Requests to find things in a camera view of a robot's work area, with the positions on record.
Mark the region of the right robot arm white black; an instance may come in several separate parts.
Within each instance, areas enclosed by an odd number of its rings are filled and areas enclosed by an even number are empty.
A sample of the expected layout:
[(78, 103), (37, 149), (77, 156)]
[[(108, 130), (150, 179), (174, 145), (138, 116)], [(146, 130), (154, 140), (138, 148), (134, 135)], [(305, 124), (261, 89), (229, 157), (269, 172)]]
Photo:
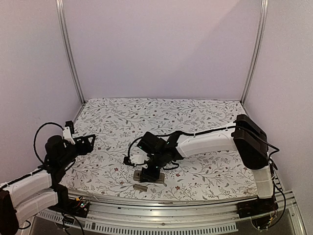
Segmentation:
[(212, 151), (238, 151), (256, 183), (258, 199), (253, 202), (253, 209), (256, 213), (264, 213), (272, 205), (274, 185), (268, 154), (270, 144), (266, 133), (247, 115), (238, 115), (222, 127), (197, 133), (174, 131), (167, 135), (155, 135), (146, 132), (137, 140), (137, 147), (146, 156), (130, 156), (129, 162), (142, 166), (141, 182), (151, 183), (157, 181), (160, 169), (168, 163)]

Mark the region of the remote battery cover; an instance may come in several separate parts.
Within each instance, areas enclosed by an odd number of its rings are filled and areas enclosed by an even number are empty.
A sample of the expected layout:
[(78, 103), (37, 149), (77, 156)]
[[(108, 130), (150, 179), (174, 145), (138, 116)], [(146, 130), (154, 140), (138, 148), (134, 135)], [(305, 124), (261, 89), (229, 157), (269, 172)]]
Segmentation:
[(139, 185), (139, 184), (134, 184), (133, 188), (135, 190), (139, 190), (139, 191), (143, 191), (143, 192), (146, 192), (148, 190), (147, 186), (143, 186), (143, 185)]

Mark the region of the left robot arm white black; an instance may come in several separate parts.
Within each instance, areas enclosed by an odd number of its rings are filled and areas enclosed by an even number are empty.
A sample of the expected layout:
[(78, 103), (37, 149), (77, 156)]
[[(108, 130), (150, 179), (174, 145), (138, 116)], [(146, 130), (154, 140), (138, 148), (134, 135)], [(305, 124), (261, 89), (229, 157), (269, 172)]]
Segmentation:
[(39, 212), (50, 209), (73, 219), (86, 218), (89, 203), (68, 196), (60, 182), (78, 156), (91, 153), (95, 135), (66, 140), (55, 135), (45, 144), (43, 165), (36, 170), (0, 186), (0, 233), (15, 235), (22, 224)]

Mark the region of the white remote control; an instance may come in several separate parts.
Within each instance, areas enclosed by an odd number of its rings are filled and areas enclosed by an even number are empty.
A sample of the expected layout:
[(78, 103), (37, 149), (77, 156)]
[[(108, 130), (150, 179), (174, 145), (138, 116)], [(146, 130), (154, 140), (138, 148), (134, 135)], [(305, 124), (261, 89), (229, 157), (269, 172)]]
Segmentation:
[(156, 178), (154, 176), (148, 176), (144, 174), (142, 171), (136, 170), (134, 172), (133, 180), (140, 182), (140, 183), (156, 183), (156, 184), (163, 184), (165, 180), (165, 174), (160, 173), (159, 177)]

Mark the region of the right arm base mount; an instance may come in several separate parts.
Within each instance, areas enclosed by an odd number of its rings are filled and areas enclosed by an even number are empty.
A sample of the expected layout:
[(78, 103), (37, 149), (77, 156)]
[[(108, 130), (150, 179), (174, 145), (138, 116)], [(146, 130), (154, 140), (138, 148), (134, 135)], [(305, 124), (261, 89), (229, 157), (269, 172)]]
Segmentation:
[(273, 212), (278, 209), (278, 204), (275, 196), (267, 199), (256, 199), (240, 202), (236, 205), (237, 214), (239, 218), (247, 218), (251, 216), (256, 216), (268, 212)]

